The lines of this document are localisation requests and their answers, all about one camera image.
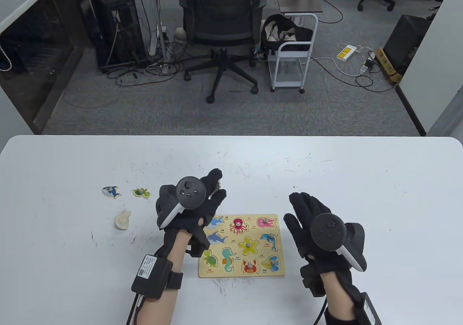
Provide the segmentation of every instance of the white power adapter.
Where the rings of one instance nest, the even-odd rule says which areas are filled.
[[[357,47],[353,45],[347,45],[336,58],[342,62],[346,62],[352,55],[357,51]]]

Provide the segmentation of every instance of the forearm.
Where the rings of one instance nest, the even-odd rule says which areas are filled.
[[[339,320],[354,320],[354,302],[339,283],[336,274],[329,272],[320,276],[323,280],[330,314]]]
[[[167,259],[173,262],[172,272],[181,272],[185,250],[190,241],[191,234],[179,231],[174,247]],[[178,290],[164,290],[159,300],[145,299],[143,307],[137,317],[137,325],[170,325],[177,302]]]

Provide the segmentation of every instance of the black glove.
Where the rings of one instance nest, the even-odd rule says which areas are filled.
[[[315,217],[323,213],[331,213],[330,209],[308,193],[292,193],[289,201],[293,205],[297,219],[293,214],[285,214],[283,219],[301,257],[314,263],[318,274],[349,270],[350,265],[344,257],[336,252],[321,249],[310,234],[310,225]]]
[[[222,172],[215,168],[210,173],[201,178],[206,188],[206,197],[204,202],[196,209],[184,210],[183,213],[177,214],[175,218],[164,228],[164,245],[157,251],[157,256],[167,257],[172,250],[175,242],[175,237],[181,229],[186,230],[192,234],[190,240],[192,257],[200,257],[205,249],[209,248],[209,241],[207,240],[203,228],[210,224],[212,218],[217,211],[218,206],[227,196],[227,192],[221,189],[214,193],[211,199],[209,196],[215,191],[218,186],[219,179],[222,178]],[[178,203],[175,195],[174,185],[163,185],[159,189],[159,198],[156,201],[156,212],[159,214],[162,208],[173,208]],[[204,220],[202,226],[198,225],[200,219]]]

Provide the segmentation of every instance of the wooden puzzle board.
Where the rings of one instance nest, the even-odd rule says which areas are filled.
[[[285,275],[276,214],[215,216],[204,232],[211,246],[200,258],[200,278]]]

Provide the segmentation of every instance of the white metal cart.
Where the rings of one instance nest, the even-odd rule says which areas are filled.
[[[285,13],[284,16],[294,18],[293,21],[298,26],[306,24],[306,17],[312,17],[314,19],[314,32],[309,42],[285,42],[280,45],[275,54],[271,54],[269,50],[268,69],[272,80],[271,92],[275,92],[275,87],[300,87],[299,92],[304,93],[304,83],[317,34],[318,17],[313,13]],[[285,46],[298,44],[309,45],[310,47],[307,51],[284,51]]]

